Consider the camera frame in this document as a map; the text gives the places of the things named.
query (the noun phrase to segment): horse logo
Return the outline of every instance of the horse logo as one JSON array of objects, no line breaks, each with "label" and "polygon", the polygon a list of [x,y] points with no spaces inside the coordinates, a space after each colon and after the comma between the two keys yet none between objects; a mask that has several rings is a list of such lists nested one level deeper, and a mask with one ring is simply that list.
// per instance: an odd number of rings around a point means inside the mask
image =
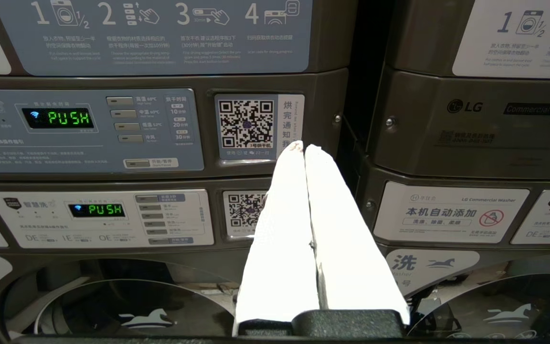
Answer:
[{"label": "horse logo", "polygon": [[431,269],[434,269],[434,268],[448,269],[448,268],[454,267],[452,263],[455,262],[455,258],[450,258],[445,261],[437,261],[437,260],[428,260],[428,261],[432,264],[428,264],[426,266]]},{"label": "horse logo", "polygon": [[148,316],[134,316],[132,314],[118,314],[118,316],[120,316],[120,318],[132,318],[128,322],[121,324],[129,329],[145,329],[149,327],[163,328],[173,326],[173,323],[168,321],[167,314],[162,308],[155,309],[150,312],[150,315]]},{"label": "horse logo", "polygon": [[530,311],[532,309],[532,303],[526,303],[522,306],[519,306],[519,308],[515,309],[514,311],[500,311],[500,309],[488,309],[487,312],[489,313],[497,313],[495,316],[491,316],[489,318],[484,318],[483,321],[489,323],[489,324],[495,324],[495,323],[520,323],[523,319],[529,319],[528,316],[526,316],[526,311]]}]

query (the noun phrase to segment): blue label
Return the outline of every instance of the blue label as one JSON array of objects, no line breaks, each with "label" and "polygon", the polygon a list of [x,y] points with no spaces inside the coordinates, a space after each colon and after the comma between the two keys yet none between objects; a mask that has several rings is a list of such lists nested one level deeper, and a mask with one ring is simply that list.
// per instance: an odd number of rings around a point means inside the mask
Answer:
[{"label": "blue label", "polygon": [[0,90],[0,173],[199,170],[191,89]]},{"label": "blue label", "polygon": [[303,72],[312,0],[0,0],[33,75]]}]

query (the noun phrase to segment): control panel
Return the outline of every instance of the control panel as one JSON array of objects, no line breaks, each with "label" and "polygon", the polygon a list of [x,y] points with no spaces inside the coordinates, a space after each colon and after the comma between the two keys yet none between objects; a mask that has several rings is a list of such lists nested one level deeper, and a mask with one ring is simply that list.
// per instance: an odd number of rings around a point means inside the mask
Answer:
[{"label": "control panel", "polygon": [[0,192],[0,216],[23,248],[213,244],[204,189]]},{"label": "control panel", "polygon": [[0,173],[203,170],[191,89],[0,90]]}]

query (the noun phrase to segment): stacked washer dryer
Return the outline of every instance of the stacked washer dryer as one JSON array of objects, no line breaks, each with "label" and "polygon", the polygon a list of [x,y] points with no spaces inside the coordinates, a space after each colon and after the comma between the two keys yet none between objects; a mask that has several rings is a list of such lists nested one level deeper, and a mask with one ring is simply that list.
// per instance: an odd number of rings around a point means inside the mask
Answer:
[{"label": "stacked washer dryer", "polygon": [[277,155],[336,152],[356,5],[0,0],[0,342],[230,333]]},{"label": "stacked washer dryer", "polygon": [[550,338],[544,5],[400,0],[383,68],[378,51],[350,67],[364,83],[350,83],[340,167],[409,298],[410,336]]}]

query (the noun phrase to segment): button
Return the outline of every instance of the button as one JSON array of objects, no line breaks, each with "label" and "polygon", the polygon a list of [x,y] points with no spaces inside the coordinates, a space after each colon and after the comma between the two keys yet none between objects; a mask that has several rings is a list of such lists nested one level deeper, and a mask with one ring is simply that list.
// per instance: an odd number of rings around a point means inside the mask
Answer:
[{"label": "button", "polygon": [[140,205],[139,209],[140,211],[161,210],[161,207],[160,205]]},{"label": "button", "polygon": [[127,168],[150,167],[149,160],[127,160],[124,164]]},{"label": "button", "polygon": [[139,130],[139,123],[114,123],[116,130]]},{"label": "button", "polygon": [[110,107],[122,107],[133,104],[133,97],[105,97]]},{"label": "button", "polygon": [[135,110],[112,110],[109,112],[112,118],[137,118]]},{"label": "button", "polygon": [[148,233],[148,235],[163,235],[167,233],[167,230],[166,229],[148,229],[146,233]]},{"label": "button", "polygon": [[158,196],[135,196],[137,203],[155,203],[159,201]]},{"label": "button", "polygon": [[150,220],[151,218],[163,218],[162,214],[141,214],[141,218],[144,220]]},{"label": "button", "polygon": [[118,141],[140,143],[144,141],[144,136],[143,135],[118,135]]},{"label": "button", "polygon": [[151,245],[168,245],[169,240],[167,238],[164,239],[148,239],[148,242]]},{"label": "button", "polygon": [[164,227],[164,221],[144,222],[144,227]]}]

